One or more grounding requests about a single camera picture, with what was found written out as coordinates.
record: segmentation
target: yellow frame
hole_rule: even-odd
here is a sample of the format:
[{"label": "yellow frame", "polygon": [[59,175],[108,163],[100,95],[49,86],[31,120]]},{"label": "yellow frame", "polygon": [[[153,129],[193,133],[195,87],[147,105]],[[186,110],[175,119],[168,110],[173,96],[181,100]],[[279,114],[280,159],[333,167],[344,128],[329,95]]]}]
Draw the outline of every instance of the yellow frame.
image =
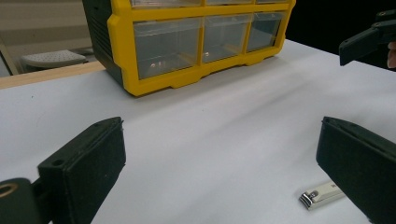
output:
[{"label": "yellow frame", "polygon": [[[200,7],[176,7],[176,8],[133,8],[129,0],[111,0],[112,15],[107,21],[110,35],[110,43],[113,52],[114,63],[121,69],[123,87],[132,95],[138,96],[152,91],[172,87],[179,88],[199,81],[213,72],[230,68],[236,65],[252,65],[263,59],[279,53],[285,40],[286,28],[290,19],[292,8],[296,0],[288,0],[286,3],[273,4],[249,4],[230,6],[207,6],[205,1]],[[197,65],[174,72],[139,79],[134,47],[134,21],[172,20],[187,17],[205,17],[213,15],[233,15],[240,13],[255,12],[284,12],[273,47],[246,52],[248,35],[250,30],[247,25],[247,33],[243,53],[231,58],[226,58],[211,63],[198,62]],[[204,29],[200,29],[198,55],[201,58],[204,45]]]}]

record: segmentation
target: clear plastic drawer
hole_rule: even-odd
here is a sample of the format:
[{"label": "clear plastic drawer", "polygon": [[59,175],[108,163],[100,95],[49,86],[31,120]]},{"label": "clear plastic drawer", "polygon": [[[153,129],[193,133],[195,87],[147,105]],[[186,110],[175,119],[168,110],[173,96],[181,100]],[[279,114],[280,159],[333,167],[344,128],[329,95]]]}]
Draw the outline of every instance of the clear plastic drawer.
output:
[{"label": "clear plastic drawer", "polygon": [[206,0],[207,5],[249,4],[251,0]]},{"label": "clear plastic drawer", "polygon": [[206,17],[203,62],[240,54],[250,21],[250,14]]},{"label": "clear plastic drawer", "polygon": [[200,18],[134,23],[139,78],[154,77],[197,63]]},{"label": "clear plastic drawer", "polygon": [[272,47],[284,16],[282,12],[255,13],[247,42],[247,51]]},{"label": "clear plastic drawer", "polygon": [[267,3],[284,3],[288,0],[257,0],[257,4],[267,4]]},{"label": "clear plastic drawer", "polygon": [[201,0],[131,0],[132,7],[198,7]]}]

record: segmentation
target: wooden edge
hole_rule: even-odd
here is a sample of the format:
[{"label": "wooden edge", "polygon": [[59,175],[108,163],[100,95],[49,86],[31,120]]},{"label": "wooden edge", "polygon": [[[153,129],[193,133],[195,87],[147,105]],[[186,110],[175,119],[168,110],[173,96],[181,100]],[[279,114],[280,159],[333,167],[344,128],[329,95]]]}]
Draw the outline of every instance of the wooden edge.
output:
[{"label": "wooden edge", "polygon": [[71,65],[61,68],[54,68],[39,72],[27,73],[22,75],[0,77],[0,90],[27,85],[31,83],[53,80],[61,77],[71,77],[76,75],[82,75],[90,72],[97,72],[105,70],[99,62],[83,63],[77,65]]}]

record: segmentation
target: white table surface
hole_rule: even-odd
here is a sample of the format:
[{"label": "white table surface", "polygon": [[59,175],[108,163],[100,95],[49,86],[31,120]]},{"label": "white table surface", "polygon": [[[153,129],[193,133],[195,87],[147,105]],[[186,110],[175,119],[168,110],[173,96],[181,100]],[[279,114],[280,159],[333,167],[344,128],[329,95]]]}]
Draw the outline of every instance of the white table surface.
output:
[{"label": "white table surface", "polygon": [[0,180],[101,119],[124,120],[127,162],[93,223],[369,223],[348,199],[298,201],[329,177],[324,116],[396,141],[396,74],[286,41],[275,57],[135,98],[105,71],[0,90]]}]

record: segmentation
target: yellow storage organizer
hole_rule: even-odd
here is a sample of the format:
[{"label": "yellow storage organizer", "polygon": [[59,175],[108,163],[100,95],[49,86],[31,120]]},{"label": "yellow storage organizer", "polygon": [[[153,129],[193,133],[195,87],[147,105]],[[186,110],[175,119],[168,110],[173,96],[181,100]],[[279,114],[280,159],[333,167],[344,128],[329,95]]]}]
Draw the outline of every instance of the yellow storage organizer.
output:
[{"label": "yellow storage organizer", "polygon": [[295,0],[83,0],[96,58],[138,96],[280,52]]}]

